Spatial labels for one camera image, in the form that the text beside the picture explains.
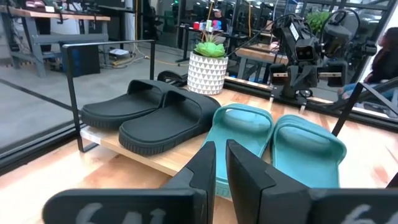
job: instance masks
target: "black slide sandal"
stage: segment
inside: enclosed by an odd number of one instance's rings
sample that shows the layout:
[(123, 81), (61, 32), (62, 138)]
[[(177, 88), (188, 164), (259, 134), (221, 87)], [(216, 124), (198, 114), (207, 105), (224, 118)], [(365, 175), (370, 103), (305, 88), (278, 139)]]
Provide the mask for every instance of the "black slide sandal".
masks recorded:
[(189, 91), (169, 91), (163, 106), (140, 118), (126, 121), (119, 129), (119, 142), (140, 155), (165, 152), (210, 130), (220, 104)]
[(81, 120), (94, 128), (118, 129), (125, 121), (147, 115), (162, 106), (163, 97), (177, 87), (154, 80), (133, 80), (127, 93), (112, 100), (84, 105)]

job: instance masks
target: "wooden table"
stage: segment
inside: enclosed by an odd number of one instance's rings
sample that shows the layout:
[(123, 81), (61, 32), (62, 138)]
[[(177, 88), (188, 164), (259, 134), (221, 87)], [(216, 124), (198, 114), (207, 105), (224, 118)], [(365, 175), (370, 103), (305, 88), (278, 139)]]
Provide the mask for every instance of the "wooden table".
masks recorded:
[(41, 45), (50, 44), (60, 44), (60, 43), (70, 43), (70, 42), (102, 42), (108, 41), (108, 28), (107, 21), (110, 21), (110, 17), (106, 16), (90, 16), (83, 14), (74, 14), (73, 12), (65, 12), (67, 14), (62, 14), (63, 19), (78, 19), (78, 20), (97, 20), (102, 21), (102, 34), (89, 34), (88, 28), (84, 29), (82, 34), (72, 34), (72, 35), (42, 35), (37, 31), (36, 18), (49, 18), (49, 19), (60, 19), (60, 14), (49, 13), (49, 12), (36, 12), (29, 11), (26, 9), (16, 9), (13, 7), (9, 8), (12, 16), (21, 17), (22, 25), (24, 26), (25, 36), (27, 37), (28, 47), (25, 47), (29, 52), (23, 52), (22, 49), (19, 51), (11, 50), (11, 46), (16, 43), (12, 39), (14, 36), (14, 30), (11, 26), (13, 23), (10, 18), (7, 7), (0, 6), (0, 13), (2, 24), (4, 26), (4, 33), (6, 34), (7, 47), (10, 53), (12, 64), (14, 68), (20, 68), (20, 59), (27, 60), (35, 63), (37, 73), (39, 77), (45, 77), (45, 67), (44, 59), (61, 57), (60, 53), (55, 54), (45, 54), (43, 55)]
[[(258, 83), (251, 85), (268, 88)], [(311, 111), (299, 114), (298, 108), (271, 104), (268, 100), (231, 90), (223, 90), (213, 97), (221, 105), (244, 103), (268, 110), (274, 121), (284, 114), (297, 114), (330, 131), (337, 121), (337, 118)], [(121, 147), (116, 132), (86, 128), (81, 133), (101, 146), (82, 154), (74, 141), (0, 177), (0, 210), (4, 211), (0, 223), (42, 223), (44, 203), (65, 189), (157, 188), (193, 157), (206, 136), (197, 136), (163, 154), (144, 157)], [(338, 138), (347, 147), (346, 158), (339, 166), (342, 187), (385, 187), (397, 172), (396, 133), (347, 121)], [(271, 161), (269, 150), (262, 158)], [(232, 202), (216, 197), (213, 223), (237, 223)]]
[[(237, 50), (236, 51), (236, 55), (241, 57), (241, 61), (239, 63), (239, 72), (238, 72), (237, 78), (246, 80), (248, 78), (248, 76), (251, 75), (251, 73), (252, 73), (251, 70), (248, 71), (248, 72), (245, 71), (246, 70), (246, 64), (247, 64), (248, 60), (254, 60), (254, 61), (257, 61), (256, 77), (255, 77), (254, 81), (258, 82), (262, 64), (263, 63), (267, 64), (267, 66), (266, 66), (266, 73), (267, 73), (269, 65), (274, 63), (275, 54), (271, 52), (272, 49), (271, 49), (270, 45), (255, 44), (255, 45), (251, 45), (250, 47), (255, 48), (255, 49), (259, 49), (259, 50), (266, 50), (266, 51), (270, 51), (270, 52), (262, 52), (262, 51), (258, 51), (258, 50), (245, 49), (245, 48), (241, 48), (241, 49)], [(276, 56), (276, 61), (275, 62), (276, 63), (287, 64), (289, 62), (289, 60), (287, 59), (286, 56), (278, 55), (278, 56)]]

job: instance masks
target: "potted plant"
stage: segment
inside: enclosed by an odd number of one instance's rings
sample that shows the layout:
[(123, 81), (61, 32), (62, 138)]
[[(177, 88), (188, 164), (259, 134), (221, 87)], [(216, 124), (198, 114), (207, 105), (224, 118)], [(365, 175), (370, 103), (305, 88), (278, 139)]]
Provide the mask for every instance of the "potted plant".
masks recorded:
[(323, 23), (328, 19), (330, 12), (311, 12), (307, 16), (307, 22), (311, 26), (312, 33), (319, 36)]
[(228, 57), (217, 36), (203, 33), (204, 41), (197, 44), (190, 54), (188, 89), (204, 95), (219, 94), (224, 86)]

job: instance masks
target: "green plant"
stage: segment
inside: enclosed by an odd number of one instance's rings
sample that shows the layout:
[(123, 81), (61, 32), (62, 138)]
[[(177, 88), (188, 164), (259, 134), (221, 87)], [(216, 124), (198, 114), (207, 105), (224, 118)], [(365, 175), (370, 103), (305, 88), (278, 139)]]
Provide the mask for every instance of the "green plant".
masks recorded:
[(307, 22), (310, 24), (313, 34), (318, 34), (321, 31), (323, 23), (329, 15), (329, 12), (311, 12), (308, 14)]
[(219, 58), (224, 57), (225, 49), (223, 44), (217, 44), (217, 35), (203, 33), (204, 40), (196, 45), (193, 51), (204, 57)]

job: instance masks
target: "red object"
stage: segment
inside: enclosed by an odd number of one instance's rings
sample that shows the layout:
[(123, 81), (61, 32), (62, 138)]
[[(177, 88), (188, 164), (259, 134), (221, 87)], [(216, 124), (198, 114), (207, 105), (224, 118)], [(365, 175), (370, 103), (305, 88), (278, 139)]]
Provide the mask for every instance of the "red object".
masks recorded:
[(193, 23), (193, 29), (199, 29), (199, 27), (200, 27), (199, 22)]

